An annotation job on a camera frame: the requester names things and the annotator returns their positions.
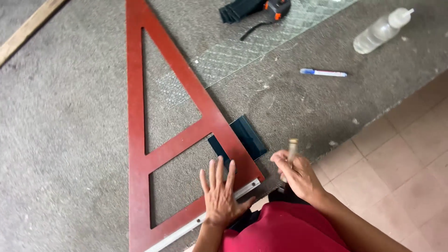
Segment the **person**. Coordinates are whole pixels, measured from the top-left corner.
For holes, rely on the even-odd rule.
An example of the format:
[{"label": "person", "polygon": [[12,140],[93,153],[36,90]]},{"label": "person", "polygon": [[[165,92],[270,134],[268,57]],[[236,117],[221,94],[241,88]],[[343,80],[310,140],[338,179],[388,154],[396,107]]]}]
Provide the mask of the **person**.
[{"label": "person", "polygon": [[241,204],[233,197],[235,161],[230,162],[226,182],[221,156],[217,165],[210,161],[209,183],[200,171],[206,219],[193,252],[410,251],[325,191],[306,158],[297,156],[290,165],[287,157],[288,151],[281,150],[271,161],[299,200],[285,196],[287,202],[266,203],[258,214],[249,210],[255,197]]}]

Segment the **gray carpet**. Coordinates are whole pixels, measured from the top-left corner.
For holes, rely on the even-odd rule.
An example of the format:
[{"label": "gray carpet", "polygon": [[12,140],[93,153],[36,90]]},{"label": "gray carpet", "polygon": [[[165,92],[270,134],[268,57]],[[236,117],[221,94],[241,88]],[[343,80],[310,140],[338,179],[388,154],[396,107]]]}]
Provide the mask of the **gray carpet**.
[{"label": "gray carpet", "polygon": [[[0,42],[42,3],[3,0]],[[222,1],[152,4],[188,59],[235,37],[220,23]],[[0,251],[128,250],[124,6],[69,1],[0,69]],[[353,50],[357,34],[402,6],[416,12],[396,38],[369,55]],[[251,195],[280,185],[268,160],[288,138],[316,160],[330,141],[344,142],[447,69],[447,13],[447,1],[361,0],[208,88],[227,120],[245,114],[269,149],[256,162],[267,179]],[[147,141],[155,149],[200,114],[190,100],[167,105],[156,81],[169,68],[145,44]],[[304,67],[349,77],[300,75]],[[201,195],[198,170],[212,157],[203,140],[154,172],[156,223]],[[184,249],[197,233],[166,251]]]}]

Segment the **black pants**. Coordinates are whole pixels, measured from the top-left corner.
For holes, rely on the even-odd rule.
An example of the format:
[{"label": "black pants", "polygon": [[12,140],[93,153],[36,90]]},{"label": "black pants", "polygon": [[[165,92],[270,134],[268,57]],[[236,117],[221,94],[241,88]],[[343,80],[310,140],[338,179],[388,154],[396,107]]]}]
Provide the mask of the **black pants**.
[{"label": "black pants", "polygon": [[[286,184],[283,192],[280,192],[279,189],[271,192],[267,197],[269,202],[273,201],[284,201],[294,204],[306,204],[309,205],[308,202],[302,200],[297,197],[296,194],[291,190],[289,184]],[[243,231],[243,229],[247,228],[249,225],[254,224],[258,217],[260,216],[260,211],[251,212],[250,209],[244,212],[236,221],[233,222],[232,225],[228,227],[228,229],[235,230],[237,232]]]}]

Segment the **bottle cap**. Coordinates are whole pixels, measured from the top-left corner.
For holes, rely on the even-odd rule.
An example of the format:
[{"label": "bottle cap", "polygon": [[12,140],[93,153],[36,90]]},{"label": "bottle cap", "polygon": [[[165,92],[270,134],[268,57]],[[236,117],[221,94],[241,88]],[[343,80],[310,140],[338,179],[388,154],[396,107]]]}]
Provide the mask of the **bottle cap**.
[{"label": "bottle cap", "polygon": [[389,25],[394,28],[401,28],[411,20],[411,13],[414,9],[398,8],[389,14]]}]

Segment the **red shirt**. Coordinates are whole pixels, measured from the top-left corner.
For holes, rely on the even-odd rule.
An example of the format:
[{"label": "red shirt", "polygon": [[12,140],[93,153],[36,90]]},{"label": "red shirt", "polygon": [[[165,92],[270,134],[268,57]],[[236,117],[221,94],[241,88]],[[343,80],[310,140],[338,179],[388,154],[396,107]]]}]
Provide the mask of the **red shirt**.
[{"label": "red shirt", "polygon": [[314,207],[266,203],[258,221],[240,233],[226,230],[222,252],[348,252],[328,220]]}]

